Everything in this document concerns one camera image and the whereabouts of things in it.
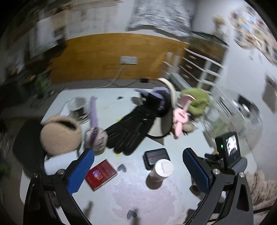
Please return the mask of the red cigarette pack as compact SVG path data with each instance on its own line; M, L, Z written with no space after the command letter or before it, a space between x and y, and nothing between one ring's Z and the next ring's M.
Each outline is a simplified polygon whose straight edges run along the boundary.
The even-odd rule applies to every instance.
M93 191L96 191L115 176L117 176L117 170L105 159L89 170L86 175L86 182Z

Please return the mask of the fish tank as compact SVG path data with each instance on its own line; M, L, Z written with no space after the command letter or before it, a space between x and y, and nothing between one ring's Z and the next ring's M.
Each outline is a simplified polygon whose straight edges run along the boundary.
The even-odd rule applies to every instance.
M222 64L229 45L215 35L192 31L188 49Z

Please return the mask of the black small case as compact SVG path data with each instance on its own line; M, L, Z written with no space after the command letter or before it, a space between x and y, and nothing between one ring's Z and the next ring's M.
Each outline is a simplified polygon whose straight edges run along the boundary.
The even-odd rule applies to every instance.
M161 159L170 161L169 155L165 148L148 150L143 155L143 161L147 170L152 170L155 163Z

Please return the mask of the black white mug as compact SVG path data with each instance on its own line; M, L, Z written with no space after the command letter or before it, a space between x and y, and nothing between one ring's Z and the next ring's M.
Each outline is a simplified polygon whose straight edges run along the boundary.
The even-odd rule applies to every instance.
M83 97L75 97L68 102L69 116L79 123L84 124L88 120L87 101Z

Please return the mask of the purple fluffy cloth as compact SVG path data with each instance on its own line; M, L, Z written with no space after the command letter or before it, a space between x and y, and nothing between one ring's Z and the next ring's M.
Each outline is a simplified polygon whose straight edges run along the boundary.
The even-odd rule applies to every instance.
M166 87L155 87L151 91L147 91L146 89L134 90L140 93L147 105L155 105L154 108L159 111L171 106L170 91Z

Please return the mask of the green fluffy hat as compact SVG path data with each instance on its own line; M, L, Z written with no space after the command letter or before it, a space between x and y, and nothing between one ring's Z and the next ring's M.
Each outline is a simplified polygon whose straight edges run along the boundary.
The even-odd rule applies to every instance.
M210 96L207 92L201 88L189 88L181 91L181 95L188 94L195 98L189 106L189 112L195 116L201 116L206 107L210 104Z

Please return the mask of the pink bunny hand mirror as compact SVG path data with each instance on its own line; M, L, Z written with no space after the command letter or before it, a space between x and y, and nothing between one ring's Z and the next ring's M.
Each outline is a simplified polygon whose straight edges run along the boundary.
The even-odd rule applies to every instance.
M189 121L189 116L187 114L188 108L195 98L188 94L183 94L180 97L179 104L177 108L173 110L173 134L175 139L179 138L183 131L183 125Z

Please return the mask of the clear plastic storage bin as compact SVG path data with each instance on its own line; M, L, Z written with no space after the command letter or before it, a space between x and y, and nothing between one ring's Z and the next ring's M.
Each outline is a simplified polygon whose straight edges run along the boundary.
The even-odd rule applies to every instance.
M211 102L204 112L202 124L208 144L216 147L215 138L236 132L242 155L254 150L262 135L262 120L258 107L241 94L213 88Z

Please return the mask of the white drawer shelf unit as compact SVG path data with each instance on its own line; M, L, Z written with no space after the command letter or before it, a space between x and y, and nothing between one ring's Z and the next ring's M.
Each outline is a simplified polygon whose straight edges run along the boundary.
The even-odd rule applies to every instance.
M180 76L191 88L201 88L211 93L219 82L224 67L222 64L187 48L179 64Z

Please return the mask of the beige black sun visor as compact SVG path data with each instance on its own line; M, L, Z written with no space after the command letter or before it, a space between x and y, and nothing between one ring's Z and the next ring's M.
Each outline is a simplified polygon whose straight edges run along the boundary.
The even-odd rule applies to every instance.
M173 125L173 110L177 103L176 89L166 78L158 78L158 81L165 84L165 87L159 87L157 91L166 92L162 117L157 117L147 136L152 139L160 139L169 135Z

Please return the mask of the patterned fabric ball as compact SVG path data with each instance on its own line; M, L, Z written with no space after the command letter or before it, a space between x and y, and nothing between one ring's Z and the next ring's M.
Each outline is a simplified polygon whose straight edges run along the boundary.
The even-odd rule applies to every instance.
M84 147L93 151L105 149L108 141L107 132L98 127L91 127L86 130L84 135Z

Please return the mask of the white capped supplement bottle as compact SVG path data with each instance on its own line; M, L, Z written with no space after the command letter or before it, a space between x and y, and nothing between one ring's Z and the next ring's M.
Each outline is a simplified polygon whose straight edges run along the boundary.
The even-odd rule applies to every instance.
M160 159L153 166L148 175L148 180L156 183L163 182L173 173L173 171L174 166L171 161L167 159Z

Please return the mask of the white wall power strip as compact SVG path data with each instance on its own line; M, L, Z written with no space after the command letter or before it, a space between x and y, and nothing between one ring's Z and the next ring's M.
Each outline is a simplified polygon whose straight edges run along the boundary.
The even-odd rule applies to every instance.
M138 58L133 56L121 56L120 57L120 64L126 64L126 65L137 65L138 64Z

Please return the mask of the black winter glove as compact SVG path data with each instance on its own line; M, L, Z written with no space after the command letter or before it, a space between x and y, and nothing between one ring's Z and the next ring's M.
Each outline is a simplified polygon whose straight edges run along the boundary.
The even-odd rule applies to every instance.
M149 94L142 105L136 106L120 121L106 128L107 147L117 154L131 155L151 129L160 102L160 98Z

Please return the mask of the beige fluffy earmuffs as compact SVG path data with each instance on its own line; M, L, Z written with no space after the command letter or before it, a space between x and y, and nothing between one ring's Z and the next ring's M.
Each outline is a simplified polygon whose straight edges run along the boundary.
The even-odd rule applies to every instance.
M74 118L56 115L42 122L42 126L40 142L49 155L72 152L82 143L82 129Z

